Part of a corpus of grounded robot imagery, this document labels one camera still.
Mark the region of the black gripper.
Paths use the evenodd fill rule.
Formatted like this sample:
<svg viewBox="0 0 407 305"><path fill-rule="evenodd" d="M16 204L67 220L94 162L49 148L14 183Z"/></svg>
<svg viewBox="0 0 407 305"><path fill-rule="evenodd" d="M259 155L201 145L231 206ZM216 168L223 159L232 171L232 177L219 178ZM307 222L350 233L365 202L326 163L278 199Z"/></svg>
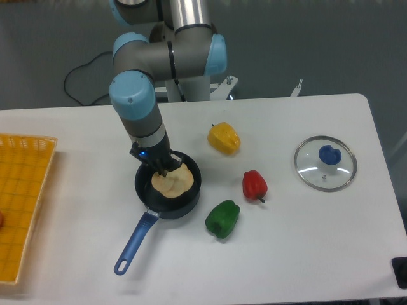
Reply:
<svg viewBox="0 0 407 305"><path fill-rule="evenodd" d="M152 147L141 147L137 142L134 142L130 154L164 177L183 163L182 157L174 154L170 148L168 139L163 139Z"/></svg>

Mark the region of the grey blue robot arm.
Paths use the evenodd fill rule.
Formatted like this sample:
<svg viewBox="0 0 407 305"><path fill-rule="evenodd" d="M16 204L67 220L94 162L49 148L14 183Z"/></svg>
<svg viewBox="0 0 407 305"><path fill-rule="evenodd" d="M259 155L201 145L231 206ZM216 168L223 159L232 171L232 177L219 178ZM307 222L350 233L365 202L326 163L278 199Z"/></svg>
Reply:
<svg viewBox="0 0 407 305"><path fill-rule="evenodd" d="M112 14L126 25L163 22L173 36L151 42L122 34L113 45L111 104L132 141L130 153L161 175L183 159L170 148L156 102L156 81L178 81L223 73L225 39L213 30L207 1L110 1Z"/></svg>

